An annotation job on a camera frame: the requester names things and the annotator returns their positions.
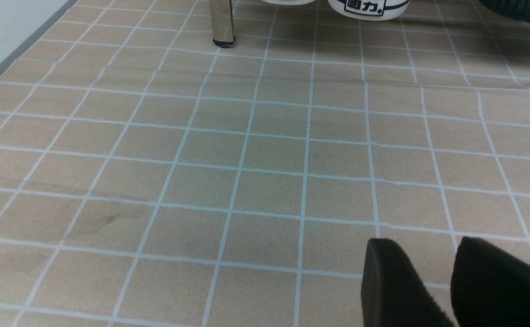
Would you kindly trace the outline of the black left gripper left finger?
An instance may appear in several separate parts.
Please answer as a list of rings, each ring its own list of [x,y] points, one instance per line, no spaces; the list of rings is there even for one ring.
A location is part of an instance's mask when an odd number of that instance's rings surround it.
[[[365,327],[454,327],[394,240],[367,242],[360,298]]]

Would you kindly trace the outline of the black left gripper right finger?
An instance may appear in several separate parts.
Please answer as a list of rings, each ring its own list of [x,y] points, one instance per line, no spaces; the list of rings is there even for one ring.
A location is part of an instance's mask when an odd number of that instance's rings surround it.
[[[482,238],[460,241],[450,290],[461,327],[530,327],[530,265]]]

